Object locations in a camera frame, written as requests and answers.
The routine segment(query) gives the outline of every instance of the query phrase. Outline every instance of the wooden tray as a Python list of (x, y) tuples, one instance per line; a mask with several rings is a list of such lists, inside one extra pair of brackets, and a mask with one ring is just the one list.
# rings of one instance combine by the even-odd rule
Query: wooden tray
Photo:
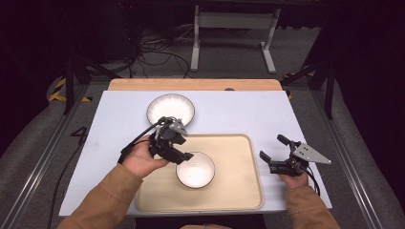
[(136, 206), (145, 213), (257, 209), (263, 194), (250, 139), (246, 135), (190, 135), (182, 152), (202, 152), (215, 164), (213, 180), (201, 189), (184, 186), (170, 163), (144, 179)]

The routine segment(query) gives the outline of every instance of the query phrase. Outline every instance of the sleeve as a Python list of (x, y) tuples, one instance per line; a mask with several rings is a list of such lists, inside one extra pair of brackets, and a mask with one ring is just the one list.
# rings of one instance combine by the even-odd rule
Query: sleeve
[(115, 228), (121, 223), (142, 179), (118, 164), (57, 228)]
[(294, 229), (340, 228), (324, 201), (309, 186), (288, 190), (287, 208)]

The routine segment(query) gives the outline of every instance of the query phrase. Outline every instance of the white bowl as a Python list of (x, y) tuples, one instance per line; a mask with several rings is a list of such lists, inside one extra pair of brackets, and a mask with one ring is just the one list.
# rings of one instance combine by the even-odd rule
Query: white bowl
[(176, 167), (177, 176), (182, 184), (190, 188), (202, 188), (209, 184), (215, 175), (212, 159), (203, 153), (194, 156)]
[(187, 125), (194, 116), (194, 105), (180, 94), (164, 94), (155, 98), (147, 110), (148, 120), (155, 124), (163, 117), (181, 118), (182, 124)]

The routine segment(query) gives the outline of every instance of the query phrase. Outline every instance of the hand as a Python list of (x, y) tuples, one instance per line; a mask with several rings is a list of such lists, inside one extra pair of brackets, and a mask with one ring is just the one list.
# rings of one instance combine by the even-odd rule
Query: hand
[(303, 173), (301, 176), (291, 177), (288, 175), (278, 175), (287, 185), (287, 189), (309, 186), (308, 174)]
[(166, 166), (169, 161), (153, 159), (149, 153), (149, 135), (139, 139), (132, 152), (124, 159), (122, 165), (140, 178), (150, 175), (155, 170)]

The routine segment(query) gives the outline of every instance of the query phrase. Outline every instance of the person's left hand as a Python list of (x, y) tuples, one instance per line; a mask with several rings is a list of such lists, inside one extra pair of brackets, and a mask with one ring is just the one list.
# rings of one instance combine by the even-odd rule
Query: person's left hand
[(153, 159), (151, 157), (149, 153), (149, 135), (143, 136), (137, 142), (131, 153), (122, 162), (122, 165), (136, 176), (144, 178), (169, 163), (163, 158)]

